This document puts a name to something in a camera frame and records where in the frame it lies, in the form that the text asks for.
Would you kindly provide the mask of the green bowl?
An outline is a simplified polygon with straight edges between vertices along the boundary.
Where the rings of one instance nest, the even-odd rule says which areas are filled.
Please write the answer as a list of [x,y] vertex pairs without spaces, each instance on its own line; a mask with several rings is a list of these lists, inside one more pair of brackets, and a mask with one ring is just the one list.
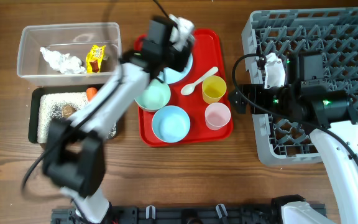
[[142,94],[135,99],[135,102],[141,109],[154,112],[166,106],[170,101],[170,97],[169,85],[154,79]]

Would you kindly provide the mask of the blue bowl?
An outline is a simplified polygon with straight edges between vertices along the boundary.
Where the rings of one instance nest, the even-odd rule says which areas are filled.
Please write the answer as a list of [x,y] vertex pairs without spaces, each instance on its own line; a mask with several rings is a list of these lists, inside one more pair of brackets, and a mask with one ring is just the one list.
[[178,106],[165,106],[152,118],[152,131],[161,141],[176,143],[184,139],[190,131],[190,117]]

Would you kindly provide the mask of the yellow snack wrapper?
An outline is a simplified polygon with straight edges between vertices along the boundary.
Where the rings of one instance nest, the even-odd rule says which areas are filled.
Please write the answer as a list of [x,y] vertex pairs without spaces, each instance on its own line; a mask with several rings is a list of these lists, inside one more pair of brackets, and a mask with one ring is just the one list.
[[91,50],[86,56],[86,72],[87,73],[99,73],[101,71],[102,61],[105,58],[106,46],[93,45]]

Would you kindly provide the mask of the orange carrot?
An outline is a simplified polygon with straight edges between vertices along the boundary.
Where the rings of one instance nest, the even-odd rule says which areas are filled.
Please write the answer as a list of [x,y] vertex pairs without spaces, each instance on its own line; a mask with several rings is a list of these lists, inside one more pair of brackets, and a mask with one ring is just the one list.
[[88,101],[91,101],[96,94],[98,93],[98,90],[95,87],[90,87],[86,89],[86,97]]

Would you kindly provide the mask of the white tissue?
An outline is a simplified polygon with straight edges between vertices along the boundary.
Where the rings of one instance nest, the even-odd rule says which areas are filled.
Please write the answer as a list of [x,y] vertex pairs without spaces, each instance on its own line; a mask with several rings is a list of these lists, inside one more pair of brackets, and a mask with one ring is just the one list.
[[40,48],[44,60],[52,69],[62,74],[79,74],[86,73],[83,62],[76,56],[62,54],[56,50],[49,50],[45,47]]

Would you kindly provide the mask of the brown food lump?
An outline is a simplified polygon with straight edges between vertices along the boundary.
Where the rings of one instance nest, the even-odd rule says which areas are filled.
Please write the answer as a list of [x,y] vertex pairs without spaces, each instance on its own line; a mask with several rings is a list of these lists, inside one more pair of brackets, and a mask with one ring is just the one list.
[[69,118],[75,112],[76,109],[72,105],[64,105],[62,107],[62,117],[65,119]]

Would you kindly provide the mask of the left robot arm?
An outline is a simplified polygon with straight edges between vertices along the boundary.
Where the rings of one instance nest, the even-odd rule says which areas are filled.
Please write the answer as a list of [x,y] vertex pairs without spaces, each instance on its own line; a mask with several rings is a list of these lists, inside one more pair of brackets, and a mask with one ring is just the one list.
[[104,142],[114,124],[160,71],[183,71],[194,42],[157,43],[144,39],[140,50],[128,50],[114,75],[83,109],[66,120],[53,119],[42,172],[73,199],[83,223],[112,223],[111,203],[101,191],[106,173]]

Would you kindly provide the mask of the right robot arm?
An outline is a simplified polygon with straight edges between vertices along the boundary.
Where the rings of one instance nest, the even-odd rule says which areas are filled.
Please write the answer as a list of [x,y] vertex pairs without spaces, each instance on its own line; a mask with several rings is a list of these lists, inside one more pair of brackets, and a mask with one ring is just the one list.
[[265,72],[263,84],[238,84],[228,99],[238,113],[271,114],[303,126],[331,183],[342,223],[358,223],[358,115],[344,90],[332,91],[324,78],[321,52],[245,54]]

